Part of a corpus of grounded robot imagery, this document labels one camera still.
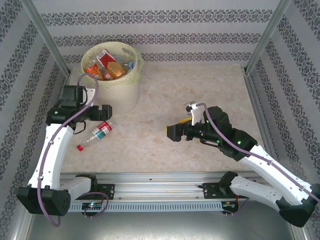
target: red cap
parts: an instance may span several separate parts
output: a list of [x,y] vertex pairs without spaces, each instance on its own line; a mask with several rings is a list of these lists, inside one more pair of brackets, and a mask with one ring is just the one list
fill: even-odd
[[84,148],[81,145],[76,146],[76,148],[81,152]]

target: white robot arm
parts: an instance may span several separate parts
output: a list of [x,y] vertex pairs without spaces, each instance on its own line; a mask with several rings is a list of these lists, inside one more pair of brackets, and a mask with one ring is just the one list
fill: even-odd
[[271,186],[250,181],[229,171],[218,183],[220,194],[231,191],[237,196],[259,201],[277,210],[289,223],[303,227],[319,201],[320,184],[311,185],[292,174],[274,160],[249,134],[232,128],[228,115],[219,107],[209,107],[206,109],[207,115],[206,112],[202,114],[200,105],[204,104],[197,104],[194,101],[187,103],[186,110],[192,117],[176,125],[167,126],[167,137],[174,142],[179,142],[182,136],[186,136],[187,141],[198,138],[202,144],[216,147],[224,155],[249,166]]
[[[38,164],[27,187],[19,187],[16,194],[17,198],[31,214],[43,214],[37,198],[39,178],[41,178],[41,199],[49,215],[64,216],[73,200],[85,193],[97,192],[96,176],[90,174],[77,175],[74,180],[60,186],[61,167],[77,123],[85,120],[106,121],[112,116],[112,107],[110,105],[102,105],[102,110],[99,110],[99,106],[91,103],[84,109],[86,105],[93,102],[95,91],[94,88],[66,85],[63,88],[62,98],[49,110],[46,118],[45,141]],[[51,142],[42,174],[39,177],[43,157],[52,136],[66,120],[70,119],[75,113],[79,113],[82,109],[83,112],[65,127],[62,127],[55,136],[54,142]]]

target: cable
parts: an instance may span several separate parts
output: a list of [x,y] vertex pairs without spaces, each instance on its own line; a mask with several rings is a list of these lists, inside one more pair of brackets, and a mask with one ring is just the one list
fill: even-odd
[[237,215],[240,211],[242,211],[244,209],[244,207],[248,204],[250,198],[247,198],[244,203],[242,204],[242,206],[238,209],[238,211],[236,211],[233,215]]
[[36,189],[36,194],[37,194],[37,198],[38,198],[38,202],[39,202],[39,206],[42,210],[42,213],[43,215],[49,220],[49,222],[55,226],[55,227],[59,227],[60,224],[61,224],[61,218],[60,216],[58,216],[58,222],[55,223],[54,220],[49,216],[47,210],[45,209],[45,206],[44,206],[44,202],[42,201],[42,198],[41,198],[41,181],[43,179],[43,171],[44,171],[44,167],[45,167],[45,162],[46,162],[46,157],[48,155],[48,152],[49,152],[49,149],[51,147],[51,145],[54,143],[54,140],[56,138],[56,136],[58,135],[58,133],[60,132],[60,130],[65,127],[69,122],[71,122],[73,119],[75,119],[76,117],[78,117],[80,114],[82,114],[87,108],[90,107],[90,105],[96,100],[97,98],[97,95],[98,95],[98,89],[99,89],[99,83],[98,83],[98,80],[96,79],[96,77],[91,74],[91,73],[84,73],[82,74],[79,79],[78,79],[78,82],[77,82],[77,85],[79,85],[81,79],[84,77],[84,76],[90,76],[94,79],[95,81],[95,92],[94,92],[94,95],[93,95],[93,98],[89,101],[89,103],[87,105],[84,106],[84,108],[82,108],[80,111],[78,111],[77,113],[75,113],[73,116],[71,116],[68,120],[66,120],[63,124],[61,124],[59,126],[59,128],[54,132],[54,134],[52,135],[50,141],[48,142],[45,150],[44,150],[44,153],[43,153],[43,157],[42,157],[42,160],[41,160],[41,165],[40,165],[40,169],[39,169],[39,176],[38,176],[38,186],[37,186],[37,189]]
[[102,213],[107,209],[107,207],[108,207],[109,198],[108,198],[108,195],[105,194],[104,192],[99,192],[99,191],[86,192],[86,193],[82,194],[80,197],[87,196],[87,195],[93,195],[93,194],[102,195],[101,204],[102,204],[102,202],[104,201],[104,197],[105,197],[105,199],[106,199],[106,204],[105,204],[104,208],[103,208],[100,212],[98,212],[97,214],[95,214],[95,215],[93,215],[93,216],[88,216],[88,215],[86,215],[86,212],[87,212],[87,210],[89,209],[89,208],[86,208],[86,209],[84,210],[84,213],[83,213],[83,215],[84,215],[85,218],[89,217],[89,218],[93,219],[93,218],[95,218],[95,217],[98,217],[98,216],[99,216],[100,214],[102,214]]
[[280,173],[282,173],[286,178],[288,178],[291,182],[293,182],[297,187],[299,187],[299,189],[301,189],[302,191],[304,191],[305,193],[307,193],[310,197],[314,198],[318,203],[320,203],[320,199],[317,198],[314,194],[312,194],[311,192],[309,192],[307,189],[305,189],[304,186],[302,186],[300,183],[298,183],[295,179],[293,179],[289,174],[287,174],[285,171],[283,171],[278,165],[273,164],[273,162],[269,159],[264,158],[263,156],[260,156],[258,154],[255,154],[253,152],[249,152],[246,150],[243,150],[242,148],[236,146],[235,144],[233,144],[225,135],[223,135],[223,133],[218,129],[218,127],[215,125],[214,121],[212,120],[207,105],[205,103],[199,103],[196,105],[196,107],[200,107],[200,106],[204,106],[204,111],[205,114],[211,124],[211,126],[213,127],[213,129],[219,134],[219,136],[226,141],[226,143],[228,143],[231,147],[233,147],[235,150],[250,155],[250,156],[254,156],[262,161],[267,162],[269,165],[273,166],[275,169],[277,169]]
[[235,205],[239,205],[239,196],[238,195],[236,195],[234,202],[235,202]]

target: patterned wallpaper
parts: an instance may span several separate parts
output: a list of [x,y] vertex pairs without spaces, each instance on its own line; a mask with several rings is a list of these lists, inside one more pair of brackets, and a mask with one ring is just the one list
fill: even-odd
[[[319,2],[290,3],[252,72],[278,160],[312,184],[320,182]],[[320,239],[319,218],[307,227]]]
[[0,240],[4,240],[19,204],[16,191],[36,167],[46,113],[58,99],[64,76],[20,1],[1,0],[0,14]]
[[245,65],[279,0],[35,0],[72,68],[92,46],[119,41],[147,65]]

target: white bucket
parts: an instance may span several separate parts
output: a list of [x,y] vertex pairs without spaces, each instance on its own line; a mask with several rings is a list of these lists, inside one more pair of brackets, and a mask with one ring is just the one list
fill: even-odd
[[[84,68],[89,64],[90,58],[98,55],[103,49],[107,49],[112,55],[122,56],[128,61],[134,62],[132,71],[125,76],[112,81],[99,81],[97,95],[100,104],[111,105],[112,114],[127,113],[134,109],[139,101],[139,78],[144,60],[138,50],[125,43],[105,42],[92,47],[83,55],[81,74],[85,73]],[[87,86],[96,85],[96,82],[89,76],[84,76],[81,82]]]

